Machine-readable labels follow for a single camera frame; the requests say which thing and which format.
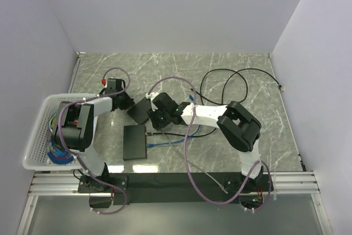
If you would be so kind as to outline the dark grey network switch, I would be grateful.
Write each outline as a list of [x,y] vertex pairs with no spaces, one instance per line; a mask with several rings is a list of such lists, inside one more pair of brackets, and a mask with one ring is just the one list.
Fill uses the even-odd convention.
[[123,160],[147,158],[145,125],[127,125],[123,131]]

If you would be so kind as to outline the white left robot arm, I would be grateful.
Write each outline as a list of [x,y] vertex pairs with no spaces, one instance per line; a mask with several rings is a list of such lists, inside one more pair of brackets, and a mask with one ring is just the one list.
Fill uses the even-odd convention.
[[106,163],[99,158],[94,145],[95,119],[116,109],[127,110],[135,105],[134,100],[125,92],[126,82],[122,79],[109,78],[102,81],[105,86],[96,99],[89,102],[72,104],[62,101],[58,107],[61,121],[54,122],[51,139],[60,151],[65,148],[59,137],[58,128],[70,150],[82,166],[83,174],[92,177],[91,185],[98,192],[106,191],[111,184]]

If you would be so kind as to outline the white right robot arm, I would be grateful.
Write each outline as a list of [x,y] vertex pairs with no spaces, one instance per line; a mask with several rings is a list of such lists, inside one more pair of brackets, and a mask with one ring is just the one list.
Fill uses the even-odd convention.
[[147,114],[156,130],[171,123],[174,125],[203,125],[220,129],[229,144],[240,157],[242,184],[247,190],[255,190],[261,184],[262,168],[255,162],[260,160],[257,140],[261,123],[240,103],[202,106],[190,102],[176,103],[165,93],[146,94],[151,108]]

